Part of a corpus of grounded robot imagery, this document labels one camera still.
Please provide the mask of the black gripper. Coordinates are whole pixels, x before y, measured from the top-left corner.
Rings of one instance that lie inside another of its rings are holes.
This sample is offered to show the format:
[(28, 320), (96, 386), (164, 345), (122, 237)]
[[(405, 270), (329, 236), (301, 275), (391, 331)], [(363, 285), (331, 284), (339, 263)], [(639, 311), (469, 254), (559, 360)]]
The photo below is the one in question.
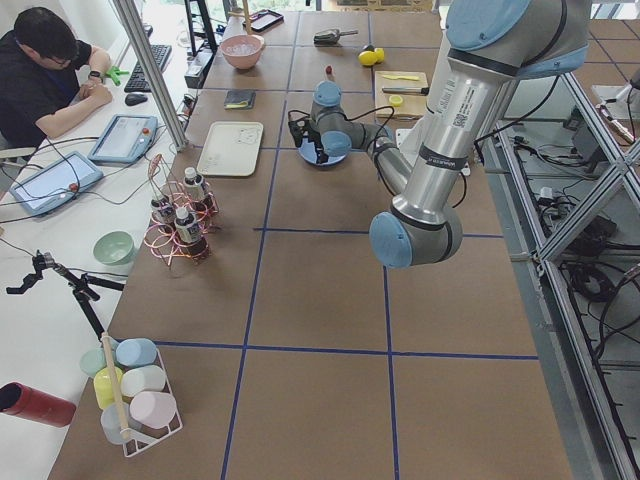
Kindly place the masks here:
[(316, 164), (323, 165), (326, 163), (326, 154), (324, 153), (324, 147), (321, 140), (321, 134), (310, 127), (308, 129), (308, 139), (309, 142), (314, 145), (314, 149), (316, 151)]

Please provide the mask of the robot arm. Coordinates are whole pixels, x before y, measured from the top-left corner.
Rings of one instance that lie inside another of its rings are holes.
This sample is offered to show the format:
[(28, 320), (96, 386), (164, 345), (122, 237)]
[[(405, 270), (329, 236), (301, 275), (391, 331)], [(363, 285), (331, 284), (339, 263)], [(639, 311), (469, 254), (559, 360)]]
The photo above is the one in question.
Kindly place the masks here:
[(314, 92), (310, 127), (321, 152), (366, 152), (393, 194), (369, 239), (385, 266), (407, 268), (450, 258), (462, 226), (448, 198), (499, 89), (581, 66), (588, 50), (588, 1), (454, 1), (445, 22), (418, 148), (406, 158), (381, 126), (350, 121), (333, 81)]

